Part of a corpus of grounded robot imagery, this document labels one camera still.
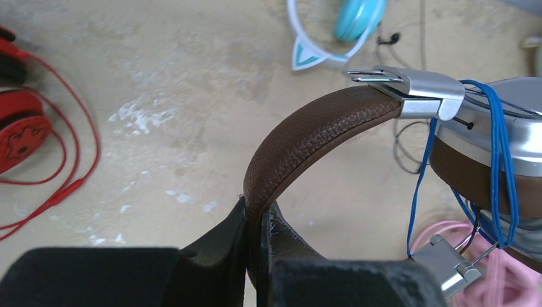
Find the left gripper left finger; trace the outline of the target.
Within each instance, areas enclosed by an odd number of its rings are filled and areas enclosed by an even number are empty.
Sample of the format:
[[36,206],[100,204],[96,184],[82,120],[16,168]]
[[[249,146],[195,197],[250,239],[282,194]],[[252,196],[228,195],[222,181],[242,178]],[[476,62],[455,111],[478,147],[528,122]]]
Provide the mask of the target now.
[[2,306],[241,306],[245,200],[185,248],[36,248],[1,280]]

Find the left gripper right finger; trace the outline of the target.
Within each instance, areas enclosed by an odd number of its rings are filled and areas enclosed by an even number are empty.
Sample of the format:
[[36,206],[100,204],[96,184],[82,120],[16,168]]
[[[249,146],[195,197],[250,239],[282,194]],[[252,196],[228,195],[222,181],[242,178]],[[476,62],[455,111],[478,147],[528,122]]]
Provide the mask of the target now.
[[258,306],[447,306],[429,270],[412,260],[329,260],[283,218],[264,213]]

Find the brown silver headphones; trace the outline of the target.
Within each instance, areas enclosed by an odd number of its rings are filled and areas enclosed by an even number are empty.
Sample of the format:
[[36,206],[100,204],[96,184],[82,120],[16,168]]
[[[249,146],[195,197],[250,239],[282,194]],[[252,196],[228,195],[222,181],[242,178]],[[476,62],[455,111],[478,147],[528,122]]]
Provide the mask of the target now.
[[[482,236],[497,240],[490,205],[491,118],[481,91],[446,75],[376,66],[349,70],[355,86],[320,97],[283,120],[260,144],[244,178],[249,243],[248,272],[257,281],[264,213],[306,169],[350,138],[391,119],[437,119],[428,164],[451,188]],[[541,96],[535,77],[487,84],[500,97],[514,167],[519,223],[512,246],[501,249],[541,270]],[[504,167],[499,176],[504,238],[511,212]]]

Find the pink headphones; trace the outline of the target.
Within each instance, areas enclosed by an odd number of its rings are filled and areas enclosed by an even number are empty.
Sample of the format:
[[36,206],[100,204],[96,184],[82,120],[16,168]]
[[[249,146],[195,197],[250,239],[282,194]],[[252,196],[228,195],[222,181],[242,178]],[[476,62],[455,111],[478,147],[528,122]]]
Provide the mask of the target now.
[[[471,233],[468,221],[439,221],[424,229],[413,242],[411,251],[439,234],[457,244]],[[452,296],[452,306],[541,306],[541,275],[505,251],[494,249],[476,264],[483,276]]]

